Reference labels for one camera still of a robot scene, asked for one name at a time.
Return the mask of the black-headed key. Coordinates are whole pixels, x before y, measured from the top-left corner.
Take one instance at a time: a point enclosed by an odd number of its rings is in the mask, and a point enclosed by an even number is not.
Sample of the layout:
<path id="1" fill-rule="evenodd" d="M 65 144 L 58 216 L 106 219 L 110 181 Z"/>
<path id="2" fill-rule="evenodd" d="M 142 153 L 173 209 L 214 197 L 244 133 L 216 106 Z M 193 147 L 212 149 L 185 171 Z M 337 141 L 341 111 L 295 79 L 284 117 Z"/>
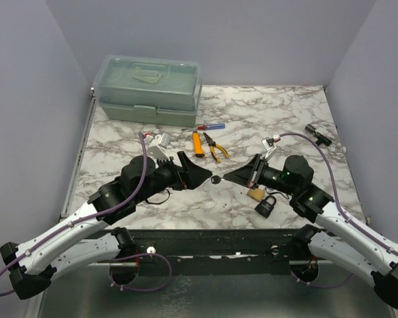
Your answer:
<path id="1" fill-rule="evenodd" d="M 224 179 L 220 176 L 214 175 L 211 177 L 211 183 L 214 185 L 220 184 Z"/>

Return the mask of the black padlock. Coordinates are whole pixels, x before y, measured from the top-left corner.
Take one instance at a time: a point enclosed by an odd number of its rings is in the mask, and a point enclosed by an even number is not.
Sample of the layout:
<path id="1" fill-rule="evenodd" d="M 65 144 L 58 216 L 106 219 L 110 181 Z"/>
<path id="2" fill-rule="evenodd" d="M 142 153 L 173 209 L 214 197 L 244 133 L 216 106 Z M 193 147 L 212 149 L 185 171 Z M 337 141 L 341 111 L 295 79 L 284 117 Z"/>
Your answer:
<path id="1" fill-rule="evenodd" d="M 277 203 L 277 199 L 274 195 L 268 195 L 264 197 L 256 206 L 255 211 L 262 217 L 268 219 L 271 215 L 275 205 Z"/>

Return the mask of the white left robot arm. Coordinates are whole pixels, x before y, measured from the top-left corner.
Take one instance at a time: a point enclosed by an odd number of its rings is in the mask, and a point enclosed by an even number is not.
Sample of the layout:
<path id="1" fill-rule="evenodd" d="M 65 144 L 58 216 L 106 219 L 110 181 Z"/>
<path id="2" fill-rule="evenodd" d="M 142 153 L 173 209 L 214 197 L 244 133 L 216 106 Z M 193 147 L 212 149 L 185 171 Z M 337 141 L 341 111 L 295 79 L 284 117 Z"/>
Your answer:
<path id="1" fill-rule="evenodd" d="M 211 171 L 191 162 L 183 151 L 177 156 L 179 165 L 172 159 L 133 158 L 120 176 L 101 186 L 71 216 L 30 241 L 4 244 L 0 254 L 13 293 L 21 300 L 29 299 L 78 267 L 102 260 L 128 261 L 137 250 L 128 231 L 118 227 L 98 238 L 93 235 L 168 188 L 193 190 L 211 178 Z"/>

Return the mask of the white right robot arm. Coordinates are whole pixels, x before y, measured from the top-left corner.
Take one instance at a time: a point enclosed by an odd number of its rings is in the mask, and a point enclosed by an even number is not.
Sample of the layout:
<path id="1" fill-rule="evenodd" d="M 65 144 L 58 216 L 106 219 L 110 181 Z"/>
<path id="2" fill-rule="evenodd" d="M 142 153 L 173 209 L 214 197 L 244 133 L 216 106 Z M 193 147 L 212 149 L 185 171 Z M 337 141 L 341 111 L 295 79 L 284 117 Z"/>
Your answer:
<path id="1" fill-rule="evenodd" d="M 293 211 L 313 225 L 302 228 L 293 254 L 305 260 L 324 258 L 367 282 L 377 296 L 398 309 L 398 243 L 347 213 L 328 193 L 313 184 L 313 169 L 303 156 L 289 156 L 282 170 L 257 154 L 224 179 L 249 189 L 265 186 L 291 197 Z"/>

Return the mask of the orange utility knife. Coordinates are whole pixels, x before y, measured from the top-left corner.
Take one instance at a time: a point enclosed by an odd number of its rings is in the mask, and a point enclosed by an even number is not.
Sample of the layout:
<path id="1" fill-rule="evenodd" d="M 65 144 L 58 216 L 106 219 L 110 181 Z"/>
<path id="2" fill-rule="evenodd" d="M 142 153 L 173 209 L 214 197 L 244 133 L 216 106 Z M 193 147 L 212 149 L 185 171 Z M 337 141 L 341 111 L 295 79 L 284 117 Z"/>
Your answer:
<path id="1" fill-rule="evenodd" d="M 202 143 L 201 143 L 200 135 L 198 134 L 198 131 L 194 131 L 192 133 L 192 141 L 193 141 L 195 156 L 198 158 L 203 158 L 205 156 L 205 154 L 204 154 L 204 151 L 202 150 Z"/>

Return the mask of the brass padlock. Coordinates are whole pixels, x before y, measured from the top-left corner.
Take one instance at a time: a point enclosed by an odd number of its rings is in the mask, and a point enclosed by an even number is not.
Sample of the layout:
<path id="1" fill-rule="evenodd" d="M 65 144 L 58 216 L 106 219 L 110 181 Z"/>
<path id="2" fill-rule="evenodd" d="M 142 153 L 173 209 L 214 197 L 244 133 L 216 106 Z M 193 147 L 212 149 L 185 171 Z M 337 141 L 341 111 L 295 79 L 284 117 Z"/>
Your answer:
<path id="1" fill-rule="evenodd" d="M 265 195 L 265 190 L 261 188 L 249 189 L 247 196 L 255 201 L 261 201 Z"/>

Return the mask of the red blue screwdriver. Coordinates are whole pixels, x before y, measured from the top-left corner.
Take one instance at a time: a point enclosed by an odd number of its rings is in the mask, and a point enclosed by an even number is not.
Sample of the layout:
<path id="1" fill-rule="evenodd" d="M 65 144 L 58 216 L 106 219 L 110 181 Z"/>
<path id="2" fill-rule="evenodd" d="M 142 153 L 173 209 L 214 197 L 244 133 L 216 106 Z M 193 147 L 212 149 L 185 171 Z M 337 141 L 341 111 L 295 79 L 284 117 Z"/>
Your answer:
<path id="1" fill-rule="evenodd" d="M 191 128 L 182 129 L 182 131 L 210 131 L 210 130 L 219 130 L 224 129 L 226 125 L 224 123 L 214 123 L 214 124 L 205 124 L 198 125 Z"/>

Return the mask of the black T-shaped connector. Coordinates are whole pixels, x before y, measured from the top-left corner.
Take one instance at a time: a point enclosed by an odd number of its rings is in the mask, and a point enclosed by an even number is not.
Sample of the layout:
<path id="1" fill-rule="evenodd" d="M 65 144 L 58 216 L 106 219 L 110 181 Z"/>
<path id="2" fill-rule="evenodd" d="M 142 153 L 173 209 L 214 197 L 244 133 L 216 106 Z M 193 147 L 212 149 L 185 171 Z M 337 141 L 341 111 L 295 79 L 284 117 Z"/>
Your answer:
<path id="1" fill-rule="evenodd" d="M 307 124 L 307 126 L 305 126 L 305 130 L 307 132 L 309 132 L 310 134 L 312 134 L 316 138 L 316 144 L 318 146 L 320 146 L 322 144 L 324 146 L 330 146 L 332 144 L 332 141 L 327 136 L 318 132 L 313 125 Z"/>

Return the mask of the green plastic toolbox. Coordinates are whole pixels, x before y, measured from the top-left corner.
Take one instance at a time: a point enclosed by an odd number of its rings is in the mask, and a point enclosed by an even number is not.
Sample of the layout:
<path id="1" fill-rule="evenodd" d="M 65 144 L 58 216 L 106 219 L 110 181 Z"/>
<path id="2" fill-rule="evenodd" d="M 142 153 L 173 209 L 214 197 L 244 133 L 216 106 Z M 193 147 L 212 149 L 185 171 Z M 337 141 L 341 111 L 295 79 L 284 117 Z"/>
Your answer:
<path id="1" fill-rule="evenodd" d="M 198 62 L 106 56 L 93 88 L 109 119 L 193 127 L 202 92 Z"/>

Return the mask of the yellow handled pliers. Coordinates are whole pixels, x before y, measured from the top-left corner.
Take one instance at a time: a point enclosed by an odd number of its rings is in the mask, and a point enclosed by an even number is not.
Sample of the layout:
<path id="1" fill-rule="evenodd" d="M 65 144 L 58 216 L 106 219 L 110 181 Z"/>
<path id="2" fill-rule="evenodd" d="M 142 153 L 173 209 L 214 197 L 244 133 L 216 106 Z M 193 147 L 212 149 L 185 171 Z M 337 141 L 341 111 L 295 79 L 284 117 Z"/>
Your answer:
<path id="1" fill-rule="evenodd" d="M 220 163 L 221 160 L 217 157 L 215 149 L 218 149 L 220 152 L 222 152 L 222 154 L 223 154 L 226 158 L 229 158 L 229 157 L 230 157 L 230 155 L 228 154 L 228 152 L 226 151 L 226 149 L 225 149 L 224 147 L 220 146 L 219 144 L 217 144 L 207 133 L 204 132 L 203 135 L 204 135 L 204 137 L 205 137 L 205 139 L 206 139 L 206 142 L 207 142 L 208 146 L 210 147 L 211 155 L 212 155 L 213 159 L 214 159 L 217 163 Z"/>

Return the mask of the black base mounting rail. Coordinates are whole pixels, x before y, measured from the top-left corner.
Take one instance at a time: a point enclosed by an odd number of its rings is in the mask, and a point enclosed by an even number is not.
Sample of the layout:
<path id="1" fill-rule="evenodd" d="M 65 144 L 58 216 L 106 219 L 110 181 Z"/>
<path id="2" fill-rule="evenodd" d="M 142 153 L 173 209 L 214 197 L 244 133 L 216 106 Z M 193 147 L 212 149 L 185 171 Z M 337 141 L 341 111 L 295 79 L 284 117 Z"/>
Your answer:
<path id="1" fill-rule="evenodd" d="M 317 232 L 292 229 L 131 230 L 116 228 L 118 280 L 140 276 L 289 275 L 306 266 L 307 244 Z"/>

